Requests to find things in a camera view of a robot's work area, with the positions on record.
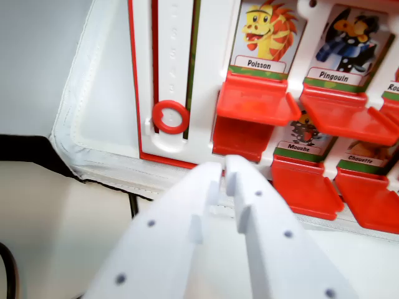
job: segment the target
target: cartoon penguin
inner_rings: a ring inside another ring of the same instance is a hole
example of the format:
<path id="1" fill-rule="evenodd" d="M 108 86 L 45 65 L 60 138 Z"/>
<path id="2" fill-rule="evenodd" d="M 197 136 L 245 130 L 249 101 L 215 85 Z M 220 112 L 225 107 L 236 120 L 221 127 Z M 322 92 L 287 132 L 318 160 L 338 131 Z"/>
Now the cartoon penguin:
<path id="1" fill-rule="evenodd" d="M 316 59 L 325 62 L 331 54 L 341 56 L 336 70 L 349 73 L 352 69 L 365 72 L 364 64 L 375 58 L 377 45 L 370 42 L 370 34 L 379 29 L 378 16 L 359 15 L 354 22 L 347 19 L 350 8 L 342 11 L 331 23 L 325 44 L 316 54 Z"/>

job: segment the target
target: cartoon fly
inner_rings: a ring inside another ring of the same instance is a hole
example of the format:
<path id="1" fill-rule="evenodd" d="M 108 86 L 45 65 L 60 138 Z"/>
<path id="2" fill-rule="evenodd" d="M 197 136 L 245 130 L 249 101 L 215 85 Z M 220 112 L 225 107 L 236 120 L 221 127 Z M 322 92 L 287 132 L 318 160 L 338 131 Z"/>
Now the cartoon fly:
<path id="1" fill-rule="evenodd" d="M 292 121 L 291 126 L 294 127 L 291 136 L 295 137 L 294 143 L 306 143 L 306 145 L 312 146 L 314 139 L 321 139 L 319 132 L 313 125 L 312 121 L 307 116 L 305 110 L 302 111 L 302 116 L 298 121 Z"/>
<path id="2" fill-rule="evenodd" d="M 370 34 L 379 29 L 378 16 L 361 14 L 354 22 L 349 22 L 349 14 L 350 8 L 347 8 L 331 23 L 325 35 L 325 44 L 316 54 L 316 59 L 325 62 L 331 54 L 337 54 L 341 60 L 336 70 L 365 72 L 364 65 L 375 58 L 377 46 L 370 42 Z"/>
<path id="3" fill-rule="evenodd" d="M 297 20 L 292 9 L 281 8 L 284 4 L 271 4 L 267 0 L 260 7 L 251 6 L 244 25 L 244 40 L 248 49 L 253 51 L 259 46 L 257 56 L 262 59 L 279 61 L 294 43 L 297 29 L 292 20 Z"/>

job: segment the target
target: red ring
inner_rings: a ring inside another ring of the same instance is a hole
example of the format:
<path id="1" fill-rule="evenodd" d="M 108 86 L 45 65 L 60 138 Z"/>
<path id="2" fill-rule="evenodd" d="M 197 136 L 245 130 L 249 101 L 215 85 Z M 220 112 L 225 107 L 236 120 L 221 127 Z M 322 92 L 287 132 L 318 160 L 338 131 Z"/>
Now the red ring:
<path id="1" fill-rule="evenodd" d="M 166 108 L 177 111 L 180 114 L 181 116 L 180 125 L 168 126 L 162 122 L 163 118 L 162 110 Z M 165 100 L 155 104 L 152 110 L 152 119 L 156 127 L 161 131 L 168 134 L 180 134 L 187 129 L 188 123 L 190 122 L 190 114 L 188 113 L 186 107 L 184 107 L 182 104 L 172 100 Z"/>

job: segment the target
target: white wall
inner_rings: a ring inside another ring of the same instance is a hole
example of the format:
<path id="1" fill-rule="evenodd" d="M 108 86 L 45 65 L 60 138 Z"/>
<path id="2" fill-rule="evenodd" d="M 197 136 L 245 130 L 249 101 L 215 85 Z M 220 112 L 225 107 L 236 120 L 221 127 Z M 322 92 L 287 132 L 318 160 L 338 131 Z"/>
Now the white wall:
<path id="1" fill-rule="evenodd" d="M 50 135 L 91 2 L 0 1 L 0 134 Z"/>

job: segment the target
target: red plastic tab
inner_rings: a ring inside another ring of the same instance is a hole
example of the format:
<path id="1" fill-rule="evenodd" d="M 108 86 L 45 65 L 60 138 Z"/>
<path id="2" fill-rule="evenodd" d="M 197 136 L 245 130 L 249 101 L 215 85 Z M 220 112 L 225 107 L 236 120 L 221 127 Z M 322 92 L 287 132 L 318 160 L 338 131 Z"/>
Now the red plastic tab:
<path id="1" fill-rule="evenodd" d="M 218 116 L 267 125 L 286 126 L 300 118 L 300 109 L 287 81 L 229 72 L 220 91 Z"/>
<path id="2" fill-rule="evenodd" d="M 275 155 L 271 168 L 273 186 L 293 212 L 334 220 L 344 209 L 321 165 Z"/>
<path id="3" fill-rule="evenodd" d="M 239 154 L 259 162 L 272 131 L 270 125 L 219 116 L 213 133 L 213 153 Z"/>
<path id="4" fill-rule="evenodd" d="M 399 234 L 399 196 L 386 177 L 338 168 L 335 182 L 362 227 Z"/>
<path id="5" fill-rule="evenodd" d="M 381 145 L 397 141 L 399 128 L 376 109 L 366 108 L 364 93 L 304 87 L 300 100 L 320 132 Z"/>
<path id="6" fill-rule="evenodd" d="M 399 126 L 399 102 L 384 98 L 384 106 L 381 108 L 381 113 L 387 116 L 391 121 Z"/>

